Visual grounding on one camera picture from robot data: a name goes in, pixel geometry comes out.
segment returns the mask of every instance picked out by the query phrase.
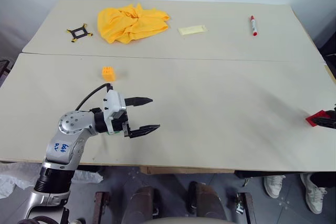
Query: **small yellow block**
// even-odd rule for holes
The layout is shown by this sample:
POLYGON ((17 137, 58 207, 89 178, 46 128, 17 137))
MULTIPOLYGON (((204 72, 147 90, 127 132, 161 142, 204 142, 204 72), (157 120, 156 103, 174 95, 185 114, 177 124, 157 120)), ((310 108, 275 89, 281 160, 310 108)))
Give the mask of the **small yellow block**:
POLYGON ((115 75, 113 67, 103 67, 101 70, 101 75, 105 81, 115 81, 115 75))

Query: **white sneaker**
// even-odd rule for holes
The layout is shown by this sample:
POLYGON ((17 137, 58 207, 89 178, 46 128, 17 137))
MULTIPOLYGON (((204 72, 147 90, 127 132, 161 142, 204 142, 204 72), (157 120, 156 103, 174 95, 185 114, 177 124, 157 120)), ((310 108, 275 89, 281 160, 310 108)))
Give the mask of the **white sneaker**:
POLYGON ((264 177, 264 187, 270 197, 274 199, 279 197, 284 178, 286 178, 285 175, 264 177))
POLYGON ((300 178, 306 187, 306 203, 314 214, 322 213, 323 197, 327 194, 324 187, 317 187, 311 180, 312 173, 301 173, 300 178))

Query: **black cable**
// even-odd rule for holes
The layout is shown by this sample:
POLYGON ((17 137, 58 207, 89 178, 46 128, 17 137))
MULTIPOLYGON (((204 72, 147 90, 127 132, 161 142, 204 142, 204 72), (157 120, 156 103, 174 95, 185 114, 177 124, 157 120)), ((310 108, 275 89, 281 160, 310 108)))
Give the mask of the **black cable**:
POLYGON ((46 224, 58 224, 57 221, 55 221, 54 219, 51 219, 50 217, 47 217, 47 216, 36 216, 36 217, 33 218, 33 220, 42 221, 46 224))
POLYGON ((47 216, 36 216, 33 219, 24 219, 19 221, 17 224, 40 224, 40 221, 46 224, 58 224, 57 221, 47 216))
POLYGON ((110 83, 104 83, 103 85, 97 87, 95 90, 93 90, 91 93, 89 93, 81 102, 80 104, 77 106, 77 108, 75 110, 79 110, 80 107, 82 107, 82 105, 97 91, 101 90, 102 88, 106 87, 107 91, 109 91, 110 89, 113 89, 112 85, 110 83))
POLYGON ((33 219, 23 219, 20 220, 17 224, 40 224, 37 220, 33 219))

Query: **red marker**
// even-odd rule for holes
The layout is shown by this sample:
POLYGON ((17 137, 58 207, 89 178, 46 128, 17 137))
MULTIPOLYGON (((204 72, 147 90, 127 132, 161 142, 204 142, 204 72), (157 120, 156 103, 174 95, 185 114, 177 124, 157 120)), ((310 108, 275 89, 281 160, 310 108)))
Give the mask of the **red marker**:
POLYGON ((256 20, 254 19, 254 16, 251 16, 251 23, 252 23, 252 34, 253 36, 257 36, 258 35, 258 31, 257 31, 257 24, 256 24, 256 20))

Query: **yellow cloth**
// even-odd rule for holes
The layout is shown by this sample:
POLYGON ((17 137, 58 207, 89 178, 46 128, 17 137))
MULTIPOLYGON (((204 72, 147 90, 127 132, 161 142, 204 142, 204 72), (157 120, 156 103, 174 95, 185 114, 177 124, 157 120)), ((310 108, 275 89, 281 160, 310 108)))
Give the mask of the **yellow cloth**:
POLYGON ((98 14, 98 31, 108 43, 117 40, 127 44, 165 31, 168 29, 165 20, 169 18, 167 13, 155 8, 143 10, 140 4, 106 8, 98 14))

